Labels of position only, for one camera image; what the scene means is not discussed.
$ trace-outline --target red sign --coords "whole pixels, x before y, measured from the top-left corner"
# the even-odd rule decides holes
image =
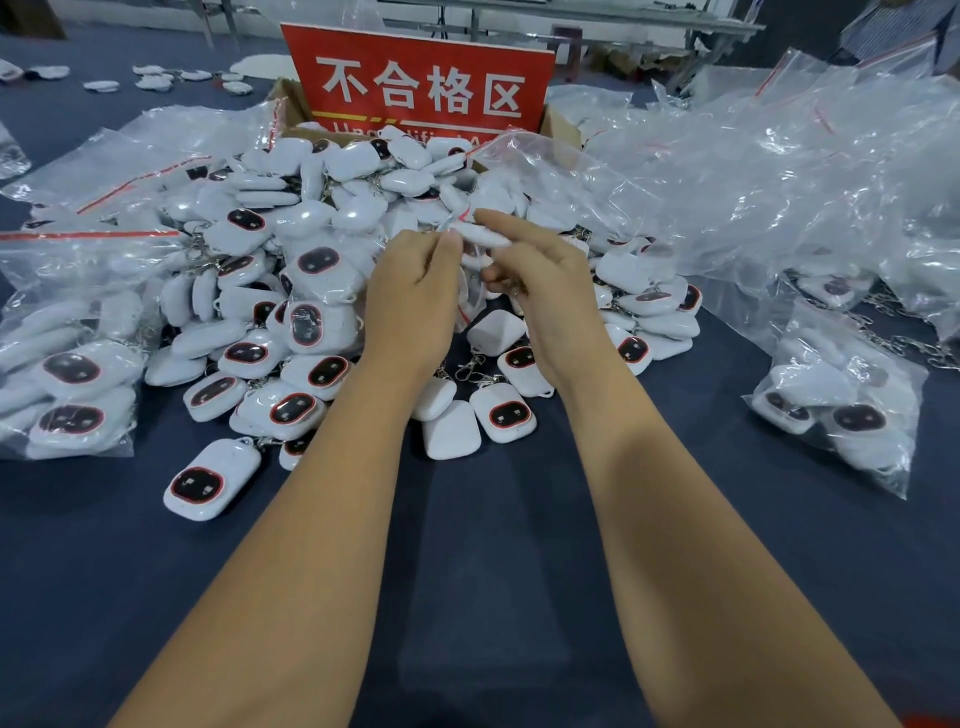
[[[553,74],[549,51],[281,25],[314,118],[334,132],[394,124],[425,141],[535,132]]]

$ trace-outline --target striped shirt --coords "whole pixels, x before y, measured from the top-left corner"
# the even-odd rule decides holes
[[[956,4],[914,0],[900,8],[883,8],[875,0],[840,34],[840,47],[866,61],[929,33]]]

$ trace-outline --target dark blue table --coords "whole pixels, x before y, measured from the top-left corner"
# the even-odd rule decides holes
[[[0,58],[74,71],[0,87],[0,119],[37,165],[153,106],[251,103],[209,84],[164,96],[133,87],[132,63],[217,70],[238,57],[211,54],[200,35],[68,30],[59,43],[0,37]],[[278,47],[246,40],[243,52]],[[81,89],[100,78],[123,90]],[[25,215],[0,202],[4,229]],[[642,376],[667,421],[895,709],[960,716],[960,484],[949,463],[960,376],[927,383],[904,503],[752,416],[739,397],[769,359],[706,312],[700,321],[692,352]],[[457,342],[448,361],[467,358]],[[230,436],[192,422],[180,392],[146,392],[134,459],[0,464],[0,726],[106,723],[282,484],[274,455],[216,521],[164,509],[171,475]],[[532,404],[536,433],[463,460],[427,460],[419,428],[408,430],[355,725],[652,724],[563,407]]]

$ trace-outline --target hand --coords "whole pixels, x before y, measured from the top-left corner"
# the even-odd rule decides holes
[[[367,288],[363,362],[407,376],[420,393],[450,348],[460,256],[456,232],[401,232],[387,244]]]
[[[583,377],[603,372],[616,351],[604,330],[583,252],[512,215],[481,209],[474,217],[514,241],[510,248],[491,251],[493,265],[481,275],[491,291],[516,294],[547,380],[563,396]]]

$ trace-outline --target forearm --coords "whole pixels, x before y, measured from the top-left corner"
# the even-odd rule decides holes
[[[897,725],[621,362],[562,395],[624,640],[661,725]]]
[[[114,728],[348,724],[415,395],[388,374],[364,362],[350,375],[297,469]]]

